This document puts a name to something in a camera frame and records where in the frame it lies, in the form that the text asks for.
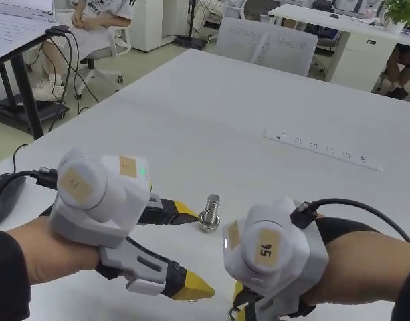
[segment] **black desk leg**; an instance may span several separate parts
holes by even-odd
[[[16,109],[16,99],[15,95],[13,95],[13,90],[11,89],[10,79],[9,75],[7,74],[7,69],[5,68],[5,64],[0,65],[0,74],[1,79],[3,80],[5,93],[7,95],[7,101],[9,102],[9,107],[11,109]]]
[[[29,128],[34,140],[44,136],[43,127],[39,119],[37,104],[33,98],[31,84],[29,83],[28,73],[25,67],[23,56],[19,54],[10,60],[20,94],[23,98],[23,106],[29,120]]]

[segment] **electrical outlet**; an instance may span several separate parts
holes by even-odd
[[[379,164],[365,155],[357,155],[353,152],[337,149],[333,146],[326,146],[325,144],[311,142],[298,136],[290,136],[286,132],[283,132],[280,135],[275,135],[269,132],[268,129],[265,129],[264,138],[274,140],[276,142],[281,142],[283,144],[292,145],[297,148],[309,150],[310,152],[325,155],[331,158],[338,159],[340,161],[348,162],[350,164],[373,169],[375,171],[383,171]]]

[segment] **bolt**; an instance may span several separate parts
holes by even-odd
[[[219,196],[208,196],[205,210],[199,215],[199,228],[205,233],[215,231],[219,225],[218,216]]]

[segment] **white shirt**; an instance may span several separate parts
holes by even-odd
[[[133,0],[87,0],[84,14],[132,19]]]

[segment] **drawer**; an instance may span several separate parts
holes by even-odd
[[[349,51],[359,51],[367,53],[391,53],[395,47],[394,39],[384,39],[373,36],[351,34],[346,43],[346,49]]]

